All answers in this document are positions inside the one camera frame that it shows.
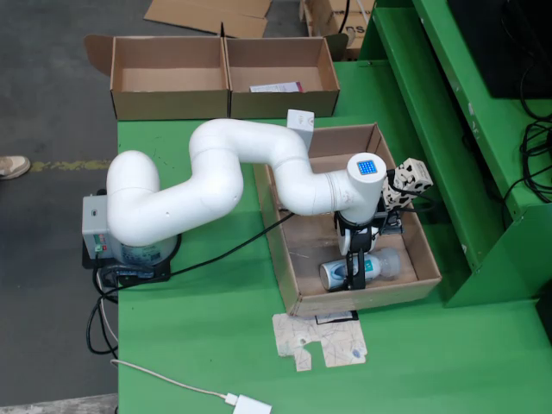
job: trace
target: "plastic bottle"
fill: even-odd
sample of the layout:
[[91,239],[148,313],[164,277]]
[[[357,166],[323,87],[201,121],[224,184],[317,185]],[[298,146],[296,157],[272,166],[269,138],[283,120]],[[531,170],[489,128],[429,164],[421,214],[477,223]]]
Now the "plastic bottle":
[[[358,257],[353,258],[354,273],[358,272]],[[371,254],[364,254],[365,280],[373,280],[378,276],[392,278],[400,273],[400,258],[394,248],[382,248]],[[345,283],[347,263],[345,259],[331,261],[320,265],[320,280],[328,291],[339,289]]]

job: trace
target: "person's foot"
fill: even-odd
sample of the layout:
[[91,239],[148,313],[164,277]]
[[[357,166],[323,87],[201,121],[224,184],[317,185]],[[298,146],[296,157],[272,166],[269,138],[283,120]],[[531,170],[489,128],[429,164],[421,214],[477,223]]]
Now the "person's foot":
[[15,179],[31,167],[27,157],[0,157],[0,179]]

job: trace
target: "open cardboard box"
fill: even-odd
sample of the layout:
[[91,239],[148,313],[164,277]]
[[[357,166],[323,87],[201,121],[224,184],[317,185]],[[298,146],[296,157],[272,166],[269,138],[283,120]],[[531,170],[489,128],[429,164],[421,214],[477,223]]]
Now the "open cardboard box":
[[[324,38],[225,39],[230,117],[285,118],[287,110],[332,116],[339,96]],[[251,92],[250,86],[300,82],[303,92]]]
[[219,37],[88,35],[88,59],[111,77],[119,120],[228,115],[229,81]]
[[[394,168],[395,162],[377,124],[315,129],[310,163],[315,173],[346,168],[354,154],[377,154]],[[272,171],[254,166],[260,209],[266,226],[288,214],[282,211]],[[313,316],[373,308],[425,298],[441,281],[441,274],[414,213],[402,216],[402,235],[383,235],[376,249],[396,248],[401,273],[393,280],[376,279],[364,290],[327,292],[319,276],[321,264],[343,259],[337,246],[333,215],[295,216],[267,234],[273,267],[285,309],[292,316]]]

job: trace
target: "black monitor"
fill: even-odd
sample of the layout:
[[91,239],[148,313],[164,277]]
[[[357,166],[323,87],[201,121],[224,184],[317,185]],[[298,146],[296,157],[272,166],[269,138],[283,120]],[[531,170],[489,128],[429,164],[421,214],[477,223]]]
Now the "black monitor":
[[549,0],[448,0],[464,41],[494,97],[552,97]]

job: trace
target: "gray control box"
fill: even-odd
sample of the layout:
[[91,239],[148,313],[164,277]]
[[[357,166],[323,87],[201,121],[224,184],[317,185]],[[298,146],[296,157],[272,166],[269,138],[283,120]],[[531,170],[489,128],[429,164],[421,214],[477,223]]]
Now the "gray control box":
[[83,239],[92,260],[110,259],[113,250],[107,226],[107,196],[83,198]]

